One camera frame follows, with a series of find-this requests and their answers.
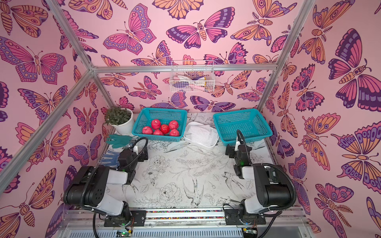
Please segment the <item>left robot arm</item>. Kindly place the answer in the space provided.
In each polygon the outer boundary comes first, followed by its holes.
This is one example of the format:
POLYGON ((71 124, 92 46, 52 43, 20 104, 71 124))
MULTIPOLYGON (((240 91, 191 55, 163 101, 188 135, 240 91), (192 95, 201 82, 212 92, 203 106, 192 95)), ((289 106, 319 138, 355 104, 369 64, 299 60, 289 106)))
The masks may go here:
POLYGON ((138 153, 125 149, 118 156, 119 166, 98 165, 82 167, 65 189, 63 202, 94 215, 106 216, 105 226, 129 226, 133 221, 128 202, 113 197, 107 190, 111 185, 131 185, 138 162, 148 159, 148 149, 138 153))

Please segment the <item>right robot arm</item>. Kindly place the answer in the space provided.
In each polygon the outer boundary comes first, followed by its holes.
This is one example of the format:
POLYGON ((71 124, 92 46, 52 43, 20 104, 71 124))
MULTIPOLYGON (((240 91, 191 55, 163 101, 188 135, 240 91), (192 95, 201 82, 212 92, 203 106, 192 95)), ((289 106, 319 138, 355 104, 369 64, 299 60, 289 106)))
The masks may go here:
POLYGON ((252 148, 244 144, 228 145, 225 154, 234 159, 234 172, 240 179, 254 183, 255 195, 239 202, 242 223, 252 224, 264 217, 274 217, 294 206, 297 194, 291 178, 282 168, 269 163, 252 163, 252 148))

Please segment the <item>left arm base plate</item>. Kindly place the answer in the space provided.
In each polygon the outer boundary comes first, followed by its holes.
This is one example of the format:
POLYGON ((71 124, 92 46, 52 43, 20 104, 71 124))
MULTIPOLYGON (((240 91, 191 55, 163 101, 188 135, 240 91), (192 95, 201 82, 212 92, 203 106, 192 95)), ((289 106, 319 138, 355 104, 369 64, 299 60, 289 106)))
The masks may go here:
POLYGON ((118 216, 107 216, 104 227, 143 227, 146 221, 146 210, 122 212, 118 216))

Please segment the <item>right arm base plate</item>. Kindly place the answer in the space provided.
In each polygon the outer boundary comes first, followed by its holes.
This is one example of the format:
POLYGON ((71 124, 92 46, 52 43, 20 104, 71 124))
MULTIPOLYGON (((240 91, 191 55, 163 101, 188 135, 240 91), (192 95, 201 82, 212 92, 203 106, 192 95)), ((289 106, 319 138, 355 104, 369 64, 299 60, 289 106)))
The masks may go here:
POLYGON ((244 211, 237 209, 224 209, 225 223, 226 225, 265 225, 266 219, 259 214, 246 214, 244 211))

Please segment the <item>red apple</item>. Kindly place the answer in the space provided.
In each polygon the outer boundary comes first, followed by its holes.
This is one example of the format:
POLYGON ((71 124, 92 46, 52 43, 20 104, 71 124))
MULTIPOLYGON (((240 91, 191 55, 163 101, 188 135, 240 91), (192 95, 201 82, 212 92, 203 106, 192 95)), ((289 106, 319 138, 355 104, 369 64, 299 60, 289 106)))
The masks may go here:
POLYGON ((170 131, 170 136, 180 136, 180 133, 177 129, 173 129, 170 131))
POLYGON ((153 135, 164 135, 161 130, 156 130, 153 135))

